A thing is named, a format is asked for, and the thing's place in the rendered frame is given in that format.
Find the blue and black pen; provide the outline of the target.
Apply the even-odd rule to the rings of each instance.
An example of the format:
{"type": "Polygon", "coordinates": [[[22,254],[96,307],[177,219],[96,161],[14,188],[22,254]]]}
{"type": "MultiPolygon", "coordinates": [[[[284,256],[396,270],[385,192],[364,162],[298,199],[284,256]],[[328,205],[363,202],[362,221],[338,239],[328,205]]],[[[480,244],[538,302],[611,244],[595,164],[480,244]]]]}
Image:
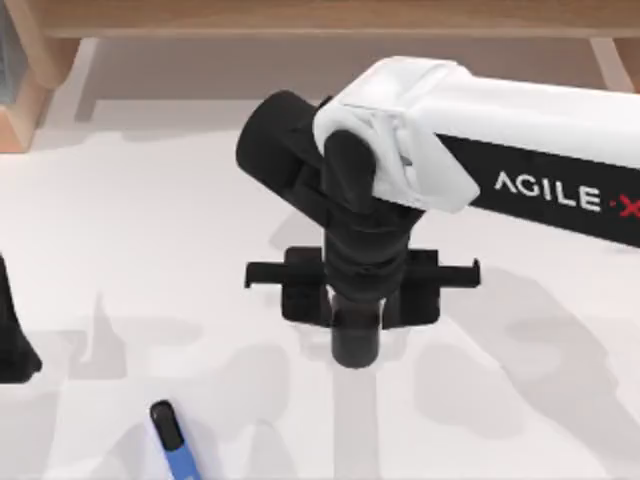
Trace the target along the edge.
{"type": "Polygon", "coordinates": [[[149,416],[173,480],[202,480],[195,457],[182,433],[173,405],[166,399],[151,404],[149,416]]]}

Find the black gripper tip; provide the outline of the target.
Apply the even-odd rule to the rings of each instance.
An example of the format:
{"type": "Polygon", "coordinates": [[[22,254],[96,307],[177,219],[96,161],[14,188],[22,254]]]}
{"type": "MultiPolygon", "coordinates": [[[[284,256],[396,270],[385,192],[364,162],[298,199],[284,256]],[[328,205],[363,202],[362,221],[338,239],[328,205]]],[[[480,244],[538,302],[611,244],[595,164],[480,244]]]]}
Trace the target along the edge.
{"type": "Polygon", "coordinates": [[[0,385],[27,383],[42,367],[19,322],[6,262],[0,254],[0,385]]]}

